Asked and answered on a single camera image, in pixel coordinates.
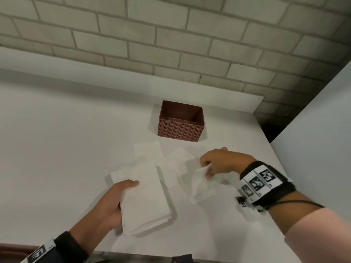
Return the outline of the person's left hand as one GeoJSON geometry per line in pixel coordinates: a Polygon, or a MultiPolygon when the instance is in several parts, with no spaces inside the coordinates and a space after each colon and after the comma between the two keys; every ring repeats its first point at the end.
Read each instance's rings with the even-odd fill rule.
{"type": "Polygon", "coordinates": [[[124,191],[114,191],[113,186],[97,204],[70,230],[79,245],[91,255],[108,233],[122,221],[119,208],[124,191]]]}

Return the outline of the person's right hand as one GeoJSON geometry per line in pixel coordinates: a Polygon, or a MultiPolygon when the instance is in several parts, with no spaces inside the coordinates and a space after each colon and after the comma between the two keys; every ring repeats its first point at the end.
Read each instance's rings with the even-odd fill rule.
{"type": "Polygon", "coordinates": [[[229,151],[226,147],[206,152],[199,159],[201,167],[208,168],[205,177],[210,180],[213,176],[222,173],[236,172],[241,174],[256,159],[244,153],[229,151]]]}

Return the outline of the stack of white napkins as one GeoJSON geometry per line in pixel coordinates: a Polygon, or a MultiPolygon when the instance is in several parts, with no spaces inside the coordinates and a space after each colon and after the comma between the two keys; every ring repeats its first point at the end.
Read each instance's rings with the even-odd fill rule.
{"type": "Polygon", "coordinates": [[[120,203],[125,235],[141,234],[172,218],[154,161],[122,168],[121,174],[126,180],[139,181],[137,186],[124,191],[120,203]]]}

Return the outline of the white napkin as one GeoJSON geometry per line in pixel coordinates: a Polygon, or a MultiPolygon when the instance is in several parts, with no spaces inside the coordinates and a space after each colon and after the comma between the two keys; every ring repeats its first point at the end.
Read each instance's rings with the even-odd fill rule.
{"type": "Polygon", "coordinates": [[[119,182],[126,180],[125,176],[122,172],[122,169],[111,172],[110,177],[111,177],[113,184],[116,184],[116,183],[119,183],[119,182]]]}
{"type": "Polygon", "coordinates": [[[136,160],[156,161],[164,157],[159,141],[137,143],[133,149],[136,160]]]}
{"type": "Polygon", "coordinates": [[[216,194],[216,189],[221,183],[220,178],[212,177],[205,178],[206,168],[199,168],[191,175],[190,195],[189,199],[193,205],[213,197],[216,194]]]}
{"type": "Polygon", "coordinates": [[[165,163],[173,169],[191,169],[196,167],[194,162],[195,157],[182,147],[173,150],[170,154],[163,158],[162,163],[165,163]]]}
{"type": "Polygon", "coordinates": [[[160,159],[156,162],[156,168],[160,171],[160,181],[167,189],[177,185],[178,177],[188,173],[187,161],[160,159]]]}

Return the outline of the person's left forearm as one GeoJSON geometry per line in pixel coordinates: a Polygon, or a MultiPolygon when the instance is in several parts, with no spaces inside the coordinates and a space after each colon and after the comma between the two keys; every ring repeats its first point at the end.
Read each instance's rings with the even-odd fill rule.
{"type": "Polygon", "coordinates": [[[38,246],[0,243],[0,263],[20,263],[38,246]]]}

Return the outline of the person's right forearm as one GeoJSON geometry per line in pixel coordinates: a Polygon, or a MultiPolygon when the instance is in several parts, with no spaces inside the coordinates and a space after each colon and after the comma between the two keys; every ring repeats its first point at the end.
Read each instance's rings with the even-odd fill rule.
{"type": "Polygon", "coordinates": [[[351,224],[298,191],[269,213],[302,263],[351,263],[351,224]]]}

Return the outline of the flat white napkin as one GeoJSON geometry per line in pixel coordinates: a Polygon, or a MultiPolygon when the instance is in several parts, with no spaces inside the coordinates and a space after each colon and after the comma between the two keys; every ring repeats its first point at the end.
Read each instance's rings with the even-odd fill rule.
{"type": "Polygon", "coordinates": [[[111,177],[113,184],[116,184],[116,183],[119,183],[119,182],[126,180],[125,176],[122,172],[122,169],[111,172],[110,177],[111,177]]]}
{"type": "Polygon", "coordinates": [[[173,169],[191,169],[196,167],[194,162],[195,157],[182,147],[173,150],[170,154],[163,158],[162,163],[165,163],[173,169]]]}
{"type": "Polygon", "coordinates": [[[156,168],[160,171],[160,181],[167,189],[177,185],[178,177],[188,173],[187,161],[160,159],[156,162],[156,168]]]}
{"type": "Polygon", "coordinates": [[[133,149],[136,160],[156,161],[164,157],[159,141],[137,143],[133,149]]]}

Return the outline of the brown woven basket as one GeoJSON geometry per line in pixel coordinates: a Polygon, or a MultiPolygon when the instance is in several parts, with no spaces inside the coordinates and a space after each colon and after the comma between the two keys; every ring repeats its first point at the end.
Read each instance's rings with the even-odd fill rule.
{"type": "Polygon", "coordinates": [[[158,136],[198,142],[204,127],[202,107],[166,100],[162,102],[158,119],[158,136]]]}

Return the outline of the black right wristband with markers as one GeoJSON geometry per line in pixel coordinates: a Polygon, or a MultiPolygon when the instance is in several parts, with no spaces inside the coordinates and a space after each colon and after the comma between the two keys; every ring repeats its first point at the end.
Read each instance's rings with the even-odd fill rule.
{"type": "Polygon", "coordinates": [[[280,199],[296,191],[295,185],[274,167],[255,161],[239,176],[236,183],[240,196],[255,206],[268,210],[280,199]]]}

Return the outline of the black wristband with markers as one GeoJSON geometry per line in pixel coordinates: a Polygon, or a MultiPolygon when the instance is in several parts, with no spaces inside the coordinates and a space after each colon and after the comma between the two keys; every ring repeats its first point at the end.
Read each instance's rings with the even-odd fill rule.
{"type": "Polygon", "coordinates": [[[20,263],[85,263],[90,255],[65,231],[38,247],[20,263]]]}
{"type": "Polygon", "coordinates": [[[274,167],[255,161],[239,176],[236,183],[240,196],[255,206],[268,210],[280,199],[296,191],[295,185],[274,167]]]}

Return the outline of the small black object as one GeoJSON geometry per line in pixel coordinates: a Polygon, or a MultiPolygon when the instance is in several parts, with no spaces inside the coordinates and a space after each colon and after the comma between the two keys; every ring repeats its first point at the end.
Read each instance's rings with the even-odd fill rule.
{"type": "Polygon", "coordinates": [[[171,258],[171,263],[195,263],[192,254],[174,256],[171,258]]]}

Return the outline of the black left wristband with markers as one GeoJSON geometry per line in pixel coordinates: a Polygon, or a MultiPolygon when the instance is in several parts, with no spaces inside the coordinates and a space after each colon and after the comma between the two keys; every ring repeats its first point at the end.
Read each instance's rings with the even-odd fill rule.
{"type": "Polygon", "coordinates": [[[20,263],[85,263],[90,255],[65,231],[38,247],[20,263]]]}

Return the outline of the white side panel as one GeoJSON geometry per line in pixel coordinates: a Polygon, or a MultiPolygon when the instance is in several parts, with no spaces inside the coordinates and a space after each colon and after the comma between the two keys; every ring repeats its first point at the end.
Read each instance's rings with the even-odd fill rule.
{"type": "Polygon", "coordinates": [[[351,222],[351,61],[271,146],[301,193],[351,222]]]}

